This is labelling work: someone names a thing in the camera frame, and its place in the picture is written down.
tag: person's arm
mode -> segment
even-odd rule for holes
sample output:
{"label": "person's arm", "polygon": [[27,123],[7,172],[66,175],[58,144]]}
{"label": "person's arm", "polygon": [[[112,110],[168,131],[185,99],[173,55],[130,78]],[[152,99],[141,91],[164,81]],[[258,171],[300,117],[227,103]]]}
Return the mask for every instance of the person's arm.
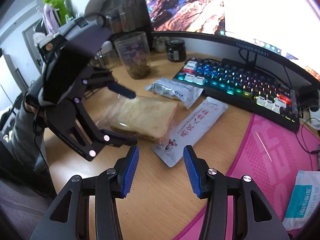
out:
{"label": "person's arm", "polygon": [[[42,160],[40,152],[34,143],[33,119],[35,117],[34,109],[22,102],[20,111],[15,118],[15,124],[12,130],[12,139],[9,144],[12,148],[13,156],[22,164],[32,168],[35,171],[43,171],[46,166]],[[43,135],[36,136],[36,143],[45,156]]]}

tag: gray fabric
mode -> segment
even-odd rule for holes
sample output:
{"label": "gray fabric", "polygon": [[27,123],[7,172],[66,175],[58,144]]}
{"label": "gray fabric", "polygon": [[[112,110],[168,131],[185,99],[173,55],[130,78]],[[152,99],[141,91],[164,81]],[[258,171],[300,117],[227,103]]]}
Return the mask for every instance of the gray fabric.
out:
{"label": "gray fabric", "polygon": [[[33,141],[34,117],[34,114],[26,112],[25,108],[21,107],[16,116],[12,140],[7,143],[1,135],[0,143],[3,143],[20,163],[41,172],[46,166]],[[36,137],[36,143],[41,145],[45,157],[43,136]],[[26,240],[30,239],[51,202],[51,199],[39,196],[28,187],[0,178],[0,206],[12,226]]]}

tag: door frame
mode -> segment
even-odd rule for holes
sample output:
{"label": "door frame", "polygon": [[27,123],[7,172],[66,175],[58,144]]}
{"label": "door frame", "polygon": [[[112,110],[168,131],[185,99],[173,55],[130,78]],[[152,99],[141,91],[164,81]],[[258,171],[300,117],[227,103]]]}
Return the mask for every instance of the door frame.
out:
{"label": "door frame", "polygon": [[28,51],[29,51],[29,54],[30,54],[33,62],[35,63],[37,70],[38,70],[39,73],[41,74],[41,73],[42,73],[42,68],[41,68],[41,66],[39,66],[36,58],[34,57],[33,52],[32,52],[32,50],[31,50],[31,48],[30,48],[29,42],[28,42],[28,40],[27,40],[27,36],[26,36],[26,31],[29,30],[32,26],[34,26],[40,19],[41,19],[41,18],[39,18],[38,20],[36,20],[36,21],[35,21],[33,24],[31,24],[28,28],[26,28],[24,31],[22,31],[22,36],[23,36],[24,42],[25,42],[25,44],[26,44],[26,46],[27,46],[27,49],[28,49]]}

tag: bread slice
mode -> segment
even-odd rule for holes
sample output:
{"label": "bread slice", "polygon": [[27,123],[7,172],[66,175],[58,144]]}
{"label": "bread slice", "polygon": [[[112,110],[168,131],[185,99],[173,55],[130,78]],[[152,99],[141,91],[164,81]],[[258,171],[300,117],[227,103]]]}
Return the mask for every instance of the bread slice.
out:
{"label": "bread slice", "polygon": [[126,99],[111,121],[115,130],[157,141],[166,135],[178,102],[154,98]]}

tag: white packet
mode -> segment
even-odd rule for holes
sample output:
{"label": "white packet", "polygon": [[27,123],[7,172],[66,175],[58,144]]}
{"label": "white packet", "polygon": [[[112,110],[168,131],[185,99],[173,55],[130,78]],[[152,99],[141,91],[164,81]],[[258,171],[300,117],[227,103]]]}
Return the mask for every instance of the white packet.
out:
{"label": "white packet", "polygon": [[196,142],[212,127],[228,105],[207,97],[185,120],[169,133],[165,145],[154,144],[151,148],[167,164],[173,167],[183,156],[186,145]]}
{"label": "white packet", "polygon": [[298,171],[282,224],[285,230],[302,228],[320,200],[320,171]]}
{"label": "white packet", "polygon": [[154,92],[166,98],[178,99],[189,109],[201,95],[203,88],[185,85],[180,82],[160,78],[145,90]]}

